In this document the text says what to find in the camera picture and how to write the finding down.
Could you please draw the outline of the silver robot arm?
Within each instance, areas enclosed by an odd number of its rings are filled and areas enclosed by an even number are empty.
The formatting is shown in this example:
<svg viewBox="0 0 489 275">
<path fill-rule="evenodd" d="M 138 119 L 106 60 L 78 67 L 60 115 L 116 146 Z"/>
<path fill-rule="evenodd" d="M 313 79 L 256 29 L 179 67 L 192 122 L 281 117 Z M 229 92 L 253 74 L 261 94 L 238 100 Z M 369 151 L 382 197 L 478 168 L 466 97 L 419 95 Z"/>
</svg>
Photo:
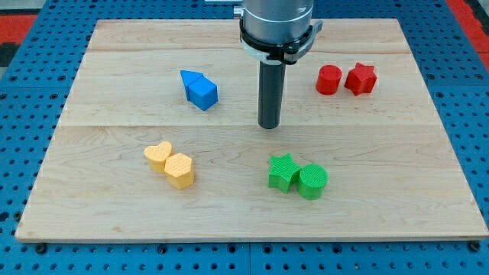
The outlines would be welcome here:
<svg viewBox="0 0 489 275">
<path fill-rule="evenodd" d="M 313 0 L 243 0 L 244 31 L 269 44 L 289 43 L 309 29 Z"/>
</svg>

